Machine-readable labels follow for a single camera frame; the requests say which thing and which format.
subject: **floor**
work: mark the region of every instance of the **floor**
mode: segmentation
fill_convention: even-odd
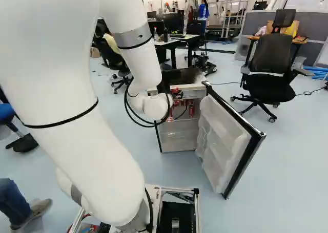
[[[186,66],[185,53],[185,50],[177,50],[178,67]],[[240,81],[242,62],[234,61],[233,54],[210,52],[209,57],[218,68],[217,73],[208,77],[211,83]],[[200,188],[203,233],[328,232],[328,152],[324,122],[328,92],[297,96],[282,104],[273,110],[278,116],[274,124],[267,121],[267,115],[260,108],[245,114],[248,121],[268,136],[226,201],[212,191],[193,152],[161,155],[155,131],[143,129],[128,118],[123,106],[123,90],[114,95],[110,76],[98,76],[112,73],[101,66],[100,59],[90,60],[90,71],[97,71],[91,72],[91,78],[107,122],[138,161],[146,182]],[[319,88],[320,82],[298,76],[292,86],[296,93],[302,93]],[[226,100],[243,92],[238,84],[213,88]],[[237,110],[247,105],[237,101],[231,104]],[[27,132],[18,120],[15,124]],[[30,224],[24,233],[66,232],[79,207],[58,188],[54,164],[40,147],[25,155],[4,149],[15,139],[12,134],[0,141],[0,176],[14,179],[29,201],[48,197],[54,200],[49,213]],[[2,214],[0,232],[9,232],[9,222]]]

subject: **fridge door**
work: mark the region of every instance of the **fridge door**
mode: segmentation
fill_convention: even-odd
[[[227,199],[266,134],[247,122],[207,81],[200,103],[196,155],[215,192]]]

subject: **blue chair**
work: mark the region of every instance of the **blue chair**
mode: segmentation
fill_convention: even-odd
[[[31,134],[23,135],[18,128],[12,123],[15,111],[8,103],[0,104],[0,124],[6,125],[10,130],[19,136],[19,139],[8,144],[6,149],[13,147],[15,152],[26,153],[38,146]]]

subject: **jeans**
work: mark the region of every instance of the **jeans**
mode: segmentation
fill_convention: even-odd
[[[206,20],[201,20],[201,34],[203,36],[205,36],[205,30],[206,30],[206,24],[207,24],[207,21]]]
[[[9,178],[0,178],[0,211],[9,218],[11,225],[21,225],[32,213],[17,185]]]

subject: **shoe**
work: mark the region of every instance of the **shoe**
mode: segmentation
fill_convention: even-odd
[[[44,215],[51,208],[51,206],[52,206],[51,199],[38,201],[36,204],[31,205],[31,210],[32,210],[31,215],[20,225],[10,225],[11,232],[18,232],[32,220]]]

